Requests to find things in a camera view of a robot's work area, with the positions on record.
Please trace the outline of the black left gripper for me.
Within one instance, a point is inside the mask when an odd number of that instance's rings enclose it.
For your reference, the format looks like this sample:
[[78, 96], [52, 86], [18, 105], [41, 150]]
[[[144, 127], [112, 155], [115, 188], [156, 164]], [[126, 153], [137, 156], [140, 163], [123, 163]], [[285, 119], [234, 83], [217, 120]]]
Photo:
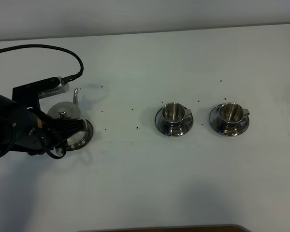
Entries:
[[29, 155], [52, 155], [58, 148], [63, 154], [63, 140], [86, 131], [82, 119], [53, 119], [40, 110], [16, 108], [0, 130], [0, 152], [23, 152]]

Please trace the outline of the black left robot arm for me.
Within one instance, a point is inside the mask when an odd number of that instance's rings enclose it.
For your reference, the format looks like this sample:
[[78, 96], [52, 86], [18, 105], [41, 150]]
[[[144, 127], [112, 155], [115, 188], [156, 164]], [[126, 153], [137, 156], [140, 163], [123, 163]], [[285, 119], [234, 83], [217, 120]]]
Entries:
[[54, 119], [0, 95], [0, 158], [16, 151], [60, 159], [66, 155], [68, 138], [85, 130], [82, 119]]

